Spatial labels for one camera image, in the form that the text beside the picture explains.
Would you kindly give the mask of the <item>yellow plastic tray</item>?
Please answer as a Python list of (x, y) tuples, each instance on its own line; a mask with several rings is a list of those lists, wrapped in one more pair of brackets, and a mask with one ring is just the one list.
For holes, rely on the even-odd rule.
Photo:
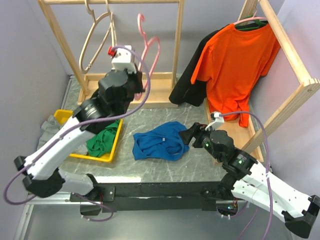
[[(69, 117), (71, 117), (72, 115), (73, 115), (73, 111), (71, 111), (71, 110), (58, 109), (55, 111), (53, 116), (56, 118), (56, 120), (59, 124), (63, 125), (65, 122), (67, 122)], [(93, 157), (88, 154), (81, 155), (81, 154), (75, 154), (75, 153), (72, 153), (69, 156), (72, 158), (77, 158), (77, 159), (85, 159), (85, 160), (97, 161), (97, 162), (102, 162), (102, 163), (111, 163), (114, 159), (114, 155), (116, 152), (117, 143), (118, 143), (118, 140), (120, 137), (122, 126), (123, 126), (123, 119), (120, 119), (119, 125), (117, 128), (117, 132), (115, 134), (115, 138), (113, 141), (113, 145), (112, 145), (111, 151), (109, 153), (105, 153), (101, 157)]]

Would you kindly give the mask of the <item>blue tank top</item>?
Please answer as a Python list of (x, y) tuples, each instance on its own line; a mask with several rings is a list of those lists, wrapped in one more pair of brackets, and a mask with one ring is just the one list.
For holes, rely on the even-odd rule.
[(190, 149), (179, 135), (179, 132), (186, 129), (180, 122), (170, 121), (150, 131), (135, 133), (132, 148), (134, 159), (137, 161), (156, 158), (171, 162), (179, 160)]

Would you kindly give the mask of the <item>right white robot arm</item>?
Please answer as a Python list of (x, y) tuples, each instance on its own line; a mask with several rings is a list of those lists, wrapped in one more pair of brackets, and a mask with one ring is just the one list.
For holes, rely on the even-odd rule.
[(211, 154), (226, 175), (218, 184), (217, 194), (224, 199), (235, 197), (248, 201), (284, 222), (293, 234), (307, 239), (320, 211), (320, 198), (294, 189), (271, 172), (249, 153), (235, 147), (225, 130), (206, 129), (198, 122), (179, 132), (183, 143), (192, 139), (194, 148)]

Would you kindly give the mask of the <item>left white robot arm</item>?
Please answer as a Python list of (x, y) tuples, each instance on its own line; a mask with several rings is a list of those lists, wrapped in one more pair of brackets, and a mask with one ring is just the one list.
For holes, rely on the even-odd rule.
[(37, 197), (47, 198), (61, 190), (96, 200), (100, 188), (91, 174), (77, 175), (59, 169), (59, 165), (81, 144), (99, 134), (127, 112), (135, 94), (142, 93), (142, 72), (111, 70), (98, 81), (98, 89), (74, 111), (64, 126), (35, 153), (18, 156), (18, 170), (23, 173), (25, 189)]

